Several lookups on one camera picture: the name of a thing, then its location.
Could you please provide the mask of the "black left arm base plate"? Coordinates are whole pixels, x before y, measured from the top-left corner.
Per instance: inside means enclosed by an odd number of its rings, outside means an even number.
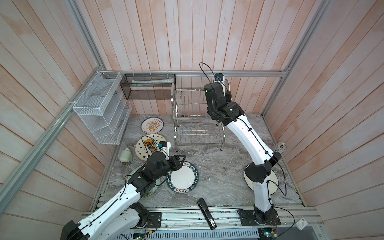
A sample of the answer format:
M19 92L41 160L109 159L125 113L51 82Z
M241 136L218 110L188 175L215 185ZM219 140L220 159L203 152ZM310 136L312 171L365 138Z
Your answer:
M149 212L141 203L135 203L129 208L134 211L134 215L139 217L138 222L134 225L135 228L155 228L161 227L162 213Z

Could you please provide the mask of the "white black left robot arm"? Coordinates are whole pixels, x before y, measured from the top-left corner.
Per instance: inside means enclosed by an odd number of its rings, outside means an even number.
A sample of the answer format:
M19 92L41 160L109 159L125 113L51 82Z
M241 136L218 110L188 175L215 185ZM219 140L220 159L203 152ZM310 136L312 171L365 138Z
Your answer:
M127 229L144 228L149 211L139 200L155 187L158 179L181 169L185 159L185 155L154 152L107 203L78 223L68 222L60 239L112 240Z

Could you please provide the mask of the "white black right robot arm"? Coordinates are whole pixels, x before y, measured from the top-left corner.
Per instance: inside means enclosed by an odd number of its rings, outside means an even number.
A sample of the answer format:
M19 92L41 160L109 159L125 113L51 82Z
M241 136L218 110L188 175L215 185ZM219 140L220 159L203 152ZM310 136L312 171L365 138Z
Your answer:
M281 159L281 153L274 152L261 140L240 105L231 101L230 92L225 92L223 84L206 84L204 92L209 116L231 130L252 158L253 162L245 168L255 195L252 219L259 225L265 225L275 211L268 184L272 168Z

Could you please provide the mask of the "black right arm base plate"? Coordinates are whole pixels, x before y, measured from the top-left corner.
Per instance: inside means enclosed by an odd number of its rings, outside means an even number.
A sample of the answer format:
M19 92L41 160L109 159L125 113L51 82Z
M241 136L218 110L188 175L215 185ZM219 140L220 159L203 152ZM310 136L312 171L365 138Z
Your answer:
M280 217L274 208L270 208L267 212L262 212L259 209L237 211L242 226L264 226L264 225L281 225Z

